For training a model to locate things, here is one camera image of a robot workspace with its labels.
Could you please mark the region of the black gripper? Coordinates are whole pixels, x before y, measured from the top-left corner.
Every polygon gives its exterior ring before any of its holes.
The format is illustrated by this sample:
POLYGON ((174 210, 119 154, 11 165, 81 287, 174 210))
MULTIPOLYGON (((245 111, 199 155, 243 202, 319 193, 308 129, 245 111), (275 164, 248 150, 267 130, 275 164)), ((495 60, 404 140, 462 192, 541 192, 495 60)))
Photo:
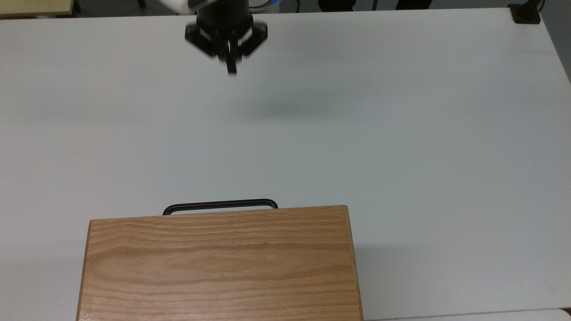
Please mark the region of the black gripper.
POLYGON ((188 43, 206 56, 218 58, 231 75, 237 75, 237 64, 252 55, 268 37, 267 24, 251 20, 230 27, 214 27, 198 21, 184 30, 188 43))

